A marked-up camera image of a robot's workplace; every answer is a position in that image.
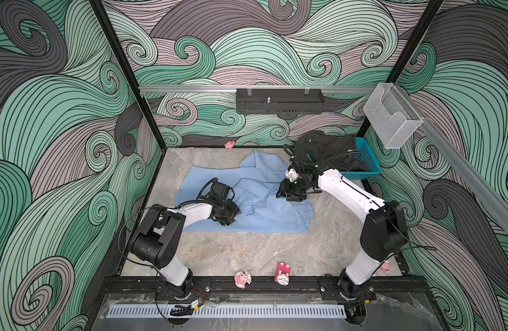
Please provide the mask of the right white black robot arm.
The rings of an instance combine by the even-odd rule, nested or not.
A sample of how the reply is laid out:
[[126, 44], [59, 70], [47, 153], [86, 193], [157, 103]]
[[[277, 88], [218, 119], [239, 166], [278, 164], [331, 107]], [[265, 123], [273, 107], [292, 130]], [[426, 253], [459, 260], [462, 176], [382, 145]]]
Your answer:
[[403, 207], [396, 201], [385, 201], [368, 193], [334, 167], [341, 157], [357, 156], [357, 150], [337, 153], [320, 161], [300, 159], [290, 146], [286, 178], [276, 194], [287, 201], [302, 202], [309, 195], [328, 193], [345, 205], [362, 222], [360, 250], [343, 270], [339, 287], [344, 297], [356, 297], [376, 271], [407, 244], [407, 223]]

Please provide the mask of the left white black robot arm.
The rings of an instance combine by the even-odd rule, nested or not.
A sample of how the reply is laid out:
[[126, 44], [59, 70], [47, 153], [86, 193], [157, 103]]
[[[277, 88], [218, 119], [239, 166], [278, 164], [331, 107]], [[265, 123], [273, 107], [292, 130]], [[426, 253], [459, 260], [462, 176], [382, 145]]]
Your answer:
[[232, 187], [215, 177], [196, 198], [175, 208], [152, 205], [129, 240], [129, 251], [148, 263], [169, 285], [188, 293], [193, 273], [177, 256], [182, 233], [186, 227], [204, 220], [230, 226], [240, 214], [235, 195]]

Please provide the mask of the light blue long sleeve shirt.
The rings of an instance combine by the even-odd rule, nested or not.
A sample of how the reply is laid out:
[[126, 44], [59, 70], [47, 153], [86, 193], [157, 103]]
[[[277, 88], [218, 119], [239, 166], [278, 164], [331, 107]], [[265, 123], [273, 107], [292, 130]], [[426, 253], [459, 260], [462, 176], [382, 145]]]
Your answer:
[[211, 219], [185, 228], [187, 232], [307, 233], [315, 218], [309, 200], [290, 202], [276, 197], [288, 165], [276, 154], [252, 151], [238, 168], [210, 169], [194, 166], [175, 196], [175, 204], [191, 200], [216, 177], [235, 192], [240, 214], [230, 226]]

